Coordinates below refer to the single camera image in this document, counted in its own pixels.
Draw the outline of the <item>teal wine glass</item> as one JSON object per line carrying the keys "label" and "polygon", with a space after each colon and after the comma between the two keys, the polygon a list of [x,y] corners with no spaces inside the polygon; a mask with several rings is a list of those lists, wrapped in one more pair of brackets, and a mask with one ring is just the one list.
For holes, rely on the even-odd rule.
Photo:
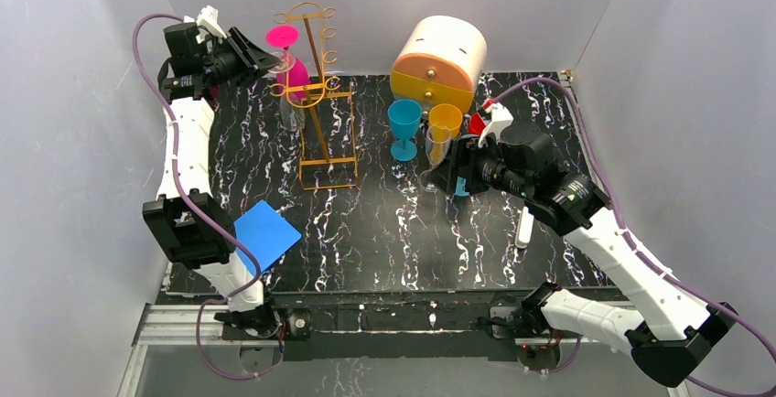
{"label": "teal wine glass", "polygon": [[454,195],[456,197],[468,197],[467,180],[464,177],[458,177]]}
{"label": "teal wine glass", "polygon": [[409,162],[417,155],[415,136],[419,130],[422,108],[418,102],[403,99],[393,102],[387,111],[389,127],[396,140],[391,146],[394,160]]}

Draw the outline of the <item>clear wine glass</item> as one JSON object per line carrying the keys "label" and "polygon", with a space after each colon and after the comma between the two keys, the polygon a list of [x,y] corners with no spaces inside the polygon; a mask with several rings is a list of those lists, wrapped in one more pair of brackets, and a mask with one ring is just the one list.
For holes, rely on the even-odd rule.
{"label": "clear wine glass", "polygon": [[419,175],[419,183],[424,192],[436,192],[431,183],[431,172],[436,169],[447,155],[452,133],[446,125],[430,124],[426,130],[425,155],[427,170]]}
{"label": "clear wine glass", "polygon": [[283,127],[290,132],[300,131],[305,127],[304,110],[299,108],[303,92],[280,93],[279,111]]}

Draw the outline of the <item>red plastic wine glass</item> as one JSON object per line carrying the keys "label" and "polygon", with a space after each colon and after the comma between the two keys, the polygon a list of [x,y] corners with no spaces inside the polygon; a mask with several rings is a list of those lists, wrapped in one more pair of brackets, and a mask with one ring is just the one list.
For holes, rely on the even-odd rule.
{"label": "red plastic wine glass", "polygon": [[490,124],[490,112],[488,109],[493,104],[493,99],[485,101],[476,112],[472,112],[469,116],[468,134],[474,136],[482,136],[485,129]]}

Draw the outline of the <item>yellow plastic wine glass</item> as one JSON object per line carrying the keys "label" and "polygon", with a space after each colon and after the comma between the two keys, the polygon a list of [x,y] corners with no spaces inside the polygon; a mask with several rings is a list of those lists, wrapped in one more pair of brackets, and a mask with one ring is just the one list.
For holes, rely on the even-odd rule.
{"label": "yellow plastic wine glass", "polygon": [[426,143],[448,144],[459,135],[462,122],[463,114],[455,105],[441,103],[434,106],[428,114]]}

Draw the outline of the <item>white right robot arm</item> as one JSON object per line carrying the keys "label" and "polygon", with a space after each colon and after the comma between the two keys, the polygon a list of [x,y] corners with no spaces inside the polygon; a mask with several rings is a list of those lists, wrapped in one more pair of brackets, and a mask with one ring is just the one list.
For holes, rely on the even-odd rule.
{"label": "white right robot arm", "polygon": [[454,140],[429,175],[453,194],[459,178],[470,194],[497,189],[520,198],[539,222],[583,252],[631,301],[609,306],[545,282],[526,296],[514,324],[535,334],[570,331],[624,352],[648,377],[674,388],[686,380],[733,326],[725,306],[692,298],[640,260],[626,242],[609,198],[557,158],[540,129],[512,126],[482,140]]}

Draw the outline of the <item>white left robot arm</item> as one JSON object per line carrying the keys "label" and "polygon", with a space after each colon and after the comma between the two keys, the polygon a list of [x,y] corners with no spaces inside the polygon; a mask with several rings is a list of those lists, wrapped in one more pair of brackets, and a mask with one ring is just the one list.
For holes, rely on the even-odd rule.
{"label": "white left robot arm", "polygon": [[212,103],[222,84],[256,80],[282,61],[213,19],[188,17],[164,38],[169,57],[153,85],[167,120],[165,170],[143,218],[172,263],[205,277],[230,311],[253,312],[264,304],[259,270],[239,256],[233,220],[211,194]]}

